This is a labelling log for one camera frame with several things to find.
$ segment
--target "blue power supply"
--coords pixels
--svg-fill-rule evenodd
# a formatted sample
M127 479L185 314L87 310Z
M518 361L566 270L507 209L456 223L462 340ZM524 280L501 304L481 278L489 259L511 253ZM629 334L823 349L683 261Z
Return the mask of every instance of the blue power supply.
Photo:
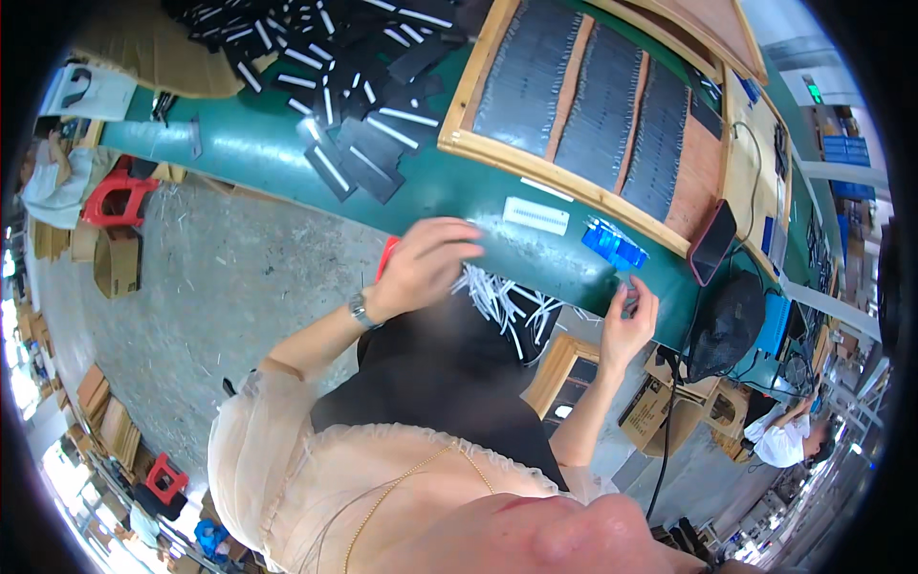
M759 331L756 337L756 349L777 355L778 349L781 348L784 330L788 326L788 317L790 317L788 299L774 293L765 295L765 322L762 324L762 331Z
M640 269L647 261L647 252L637 246L618 227L604 219L588 218L587 232L580 240L618 271L629 267Z

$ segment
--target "blue plastic clip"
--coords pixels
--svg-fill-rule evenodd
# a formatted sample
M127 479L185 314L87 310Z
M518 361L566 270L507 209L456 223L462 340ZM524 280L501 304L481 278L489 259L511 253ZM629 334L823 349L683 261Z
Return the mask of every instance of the blue plastic clip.
M637 246L618 227L604 219L587 219L587 232L580 241L611 263L616 270L629 267L640 269L647 261L647 252Z

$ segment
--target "workbench surface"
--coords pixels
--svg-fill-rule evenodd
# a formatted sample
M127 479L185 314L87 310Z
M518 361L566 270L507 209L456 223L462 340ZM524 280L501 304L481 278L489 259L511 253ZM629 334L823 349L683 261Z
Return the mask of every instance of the workbench surface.
M430 98L434 109L444 111L449 106L470 51L464 47L453 52L434 71L446 86L444 94ZM766 91L787 122L801 157L804 160L814 155L818 157L812 138L801 131L806 128L796 102L768 58L766 63L771 78ZM487 254L475 262L477 265L599 315L605 314L618 280L627 277L627 272L616 274L611 265L580 243L586 230L582 222L588 215L599 215L595 210L576 201L567 203L527 186L518 177L499 169L440 152L433 139L417 156L402 156L398 170L407 182L386 205L381 205L362 189L341 203L306 160L304 142L294 129L302 117L285 105L285 93L268 91L255 96L247 89L228 99L182 98L169 112L169 127L149 122L151 101L152 92L138 88L126 121L107 123L100 143L138 157L179 164L194 172L334 213L393 235L404 233L421 218L456 216L471 219L486 232L482 243ZM196 160L191 158L188 123L194 116L199 117L203 147L203 154ZM806 245L806 224L812 202L796 164L793 177L795 193L785 273L795 282L806 283L814 278L813 270L808 267ZM820 204L831 206L828 185L824 185L824 193L826 198L821 198ZM565 236L505 223L502 219L504 201L510 196L569 212L570 223ZM834 225L837 235L834 212L824 209L828 220L823 225L830 234L830 226ZM614 222L629 229L619 221ZM678 348L691 321L699 288L684 259L637 231L631 230L629 234L649 254L648 261L637 274L660 297L654 340ZM733 266L735 269L752 268L744 255L737 255ZM725 272L722 266L719 273ZM762 378L763 384L765 379L770 382L774 365L759 363L750 378ZM737 370L743 368L741 362Z

